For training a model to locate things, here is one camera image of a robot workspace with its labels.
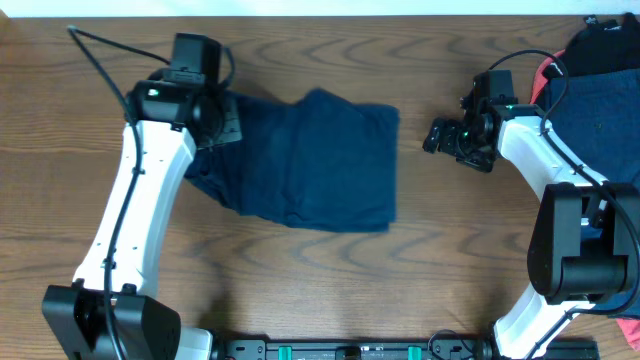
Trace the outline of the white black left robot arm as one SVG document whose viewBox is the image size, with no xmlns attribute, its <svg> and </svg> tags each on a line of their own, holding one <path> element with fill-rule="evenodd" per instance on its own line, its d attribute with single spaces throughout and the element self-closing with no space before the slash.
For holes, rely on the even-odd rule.
<svg viewBox="0 0 640 360">
<path fill-rule="evenodd" d="M 116 179 L 98 232 L 69 286 L 42 313 L 70 359 L 216 359 L 223 346 L 185 327 L 157 296 L 159 258 L 177 191 L 197 151 L 240 139 L 228 81 L 152 75 L 127 94 Z"/>
</svg>

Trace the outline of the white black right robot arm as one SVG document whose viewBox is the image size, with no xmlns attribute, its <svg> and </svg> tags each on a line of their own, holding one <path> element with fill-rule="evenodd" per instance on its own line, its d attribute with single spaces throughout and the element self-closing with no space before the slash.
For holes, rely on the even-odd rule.
<svg viewBox="0 0 640 360">
<path fill-rule="evenodd" d="M 460 120 L 433 120 L 423 148 L 488 173 L 503 158 L 539 200 L 527 253 L 529 285 L 475 349 L 477 359 L 590 353 L 555 338 L 579 315 L 611 316 L 639 297 L 639 192 L 586 166 L 547 112 L 514 97 L 469 96 Z"/>
</svg>

